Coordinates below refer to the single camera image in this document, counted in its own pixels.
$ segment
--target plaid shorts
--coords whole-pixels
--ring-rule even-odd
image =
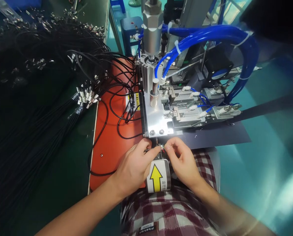
[[[213,166],[203,151],[192,150],[201,176],[216,190]],[[139,189],[123,200],[122,235],[219,235],[202,202],[178,180],[169,165],[171,190],[148,193],[146,189]]]

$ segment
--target red work mat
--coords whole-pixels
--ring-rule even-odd
[[[113,74],[119,74],[120,71],[116,68],[113,69]],[[128,79],[124,75],[118,76],[119,79],[128,82]],[[112,92],[117,92],[121,89],[121,86],[116,86],[110,89]],[[119,94],[125,94],[126,90],[123,89]],[[121,158],[125,153],[136,143],[142,139],[142,135],[133,138],[133,139],[123,139],[117,133],[117,124],[119,118],[116,117],[110,110],[109,101],[112,97],[111,93],[105,92],[102,96],[102,100],[107,104],[108,107],[108,120],[105,126],[104,131],[101,134],[101,137],[97,141],[92,155],[91,162],[91,171],[97,174],[109,173],[117,169]],[[126,99],[127,96],[120,97],[114,96],[111,107],[113,111],[121,116],[126,108]],[[134,115],[134,119],[140,117],[140,111],[137,111]],[[106,120],[106,108],[102,102],[98,104],[97,118],[96,118],[96,127],[95,127],[95,136],[96,140],[98,134],[101,132],[102,127]],[[125,121],[120,122],[119,131],[124,137],[132,137],[137,134],[142,133],[141,120],[130,121],[128,124],[125,124]],[[109,176],[94,176],[90,175],[89,188],[90,191],[94,191],[98,188]]]

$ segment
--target yellow arrow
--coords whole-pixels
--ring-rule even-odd
[[[159,172],[158,168],[154,164],[153,170],[152,170],[152,173],[151,173],[151,177],[150,177],[150,180],[151,179],[153,180],[154,192],[160,192],[161,191],[161,181],[160,181],[161,178],[163,178],[163,176],[161,175],[161,173]]]

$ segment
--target forearm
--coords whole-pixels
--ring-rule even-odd
[[[37,235],[89,235],[122,199],[111,176],[94,192],[51,221]]]
[[[192,191],[208,209],[210,219],[227,235],[275,235],[246,211],[223,198],[204,180]]]

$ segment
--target warning label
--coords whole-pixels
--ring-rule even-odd
[[[126,98],[127,98],[126,99],[126,106],[127,106],[128,102],[129,102],[129,95],[127,95]],[[139,93],[135,93],[133,96],[133,110],[135,110],[137,108],[137,106],[139,106],[139,105],[140,105]],[[130,111],[130,106],[131,106],[131,104],[128,105],[127,112]]]

